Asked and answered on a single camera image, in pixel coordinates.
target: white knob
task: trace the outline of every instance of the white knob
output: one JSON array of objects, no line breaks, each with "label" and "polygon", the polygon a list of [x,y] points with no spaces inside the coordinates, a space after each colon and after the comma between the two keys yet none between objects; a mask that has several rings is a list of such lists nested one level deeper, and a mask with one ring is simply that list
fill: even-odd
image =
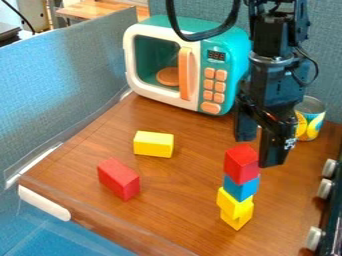
[{"label": "white knob", "polygon": [[322,170],[323,177],[331,178],[334,174],[334,170],[336,168],[336,165],[337,165],[337,162],[335,160],[328,159],[325,162],[323,170]]},{"label": "white knob", "polygon": [[332,187],[332,181],[328,179],[322,179],[321,184],[319,185],[317,196],[322,199],[327,199]]},{"label": "white knob", "polygon": [[311,227],[306,238],[306,248],[311,251],[316,251],[319,241],[322,237],[322,230],[320,228]]}]

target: microwave button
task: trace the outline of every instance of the microwave button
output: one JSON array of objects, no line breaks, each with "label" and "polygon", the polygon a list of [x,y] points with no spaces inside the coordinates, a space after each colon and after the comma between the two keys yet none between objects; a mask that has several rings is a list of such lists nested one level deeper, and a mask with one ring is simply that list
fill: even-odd
[{"label": "microwave button", "polygon": [[226,83],[216,82],[215,83],[215,90],[217,92],[225,92],[226,91]]},{"label": "microwave button", "polygon": [[214,80],[205,79],[204,80],[204,88],[207,90],[214,89]]},{"label": "microwave button", "polygon": [[216,115],[218,113],[220,113],[221,111],[221,106],[219,104],[216,103],[211,103],[211,102],[203,102],[201,104],[201,109],[204,112]]},{"label": "microwave button", "polygon": [[216,80],[224,82],[227,80],[227,71],[220,69],[216,71],[215,75]]},{"label": "microwave button", "polygon": [[214,77],[215,77],[215,69],[213,69],[213,68],[206,68],[205,71],[204,71],[204,75],[205,75],[206,78],[214,79]]},{"label": "microwave button", "polygon": [[222,104],[222,103],[224,102],[224,94],[222,94],[222,93],[215,93],[215,95],[214,95],[214,101],[215,101],[216,103]]},{"label": "microwave button", "polygon": [[203,98],[205,99],[205,100],[213,100],[213,92],[211,92],[211,91],[204,91],[204,93],[203,93]]}]

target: can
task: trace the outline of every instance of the can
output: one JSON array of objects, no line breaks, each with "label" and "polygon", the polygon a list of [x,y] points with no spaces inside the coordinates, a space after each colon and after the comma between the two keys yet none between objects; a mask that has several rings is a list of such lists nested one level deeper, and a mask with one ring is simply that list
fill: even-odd
[{"label": "can", "polygon": [[298,119],[296,137],[300,141],[311,141],[317,138],[322,128],[326,107],[320,100],[304,96],[303,102],[295,106]]}]

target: red cube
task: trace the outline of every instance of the red cube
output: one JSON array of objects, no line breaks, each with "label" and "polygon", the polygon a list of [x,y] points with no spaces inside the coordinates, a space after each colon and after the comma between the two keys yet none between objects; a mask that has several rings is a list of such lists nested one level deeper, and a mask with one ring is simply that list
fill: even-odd
[{"label": "red cube", "polygon": [[97,171],[100,182],[124,201],[140,191],[138,174],[114,158],[101,162]]},{"label": "red cube", "polygon": [[259,175],[258,153],[248,144],[241,144],[225,153],[224,172],[238,185]]}]

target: yellow rectangular block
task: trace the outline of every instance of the yellow rectangular block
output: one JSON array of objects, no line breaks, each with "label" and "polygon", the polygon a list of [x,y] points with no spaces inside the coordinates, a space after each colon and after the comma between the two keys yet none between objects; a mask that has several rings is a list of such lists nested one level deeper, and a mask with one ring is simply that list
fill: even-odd
[{"label": "yellow rectangular block", "polygon": [[247,211],[239,218],[233,220],[230,218],[224,211],[221,210],[221,219],[226,222],[229,226],[231,226],[235,230],[240,230],[250,219],[253,217],[254,212],[254,204],[247,209]]},{"label": "yellow rectangular block", "polygon": [[134,137],[134,154],[170,158],[173,134],[138,131]]},{"label": "yellow rectangular block", "polygon": [[223,187],[220,187],[217,193],[216,203],[226,215],[235,220],[241,217],[253,205],[252,200],[253,196],[250,196],[244,201],[239,202],[227,193]]}]

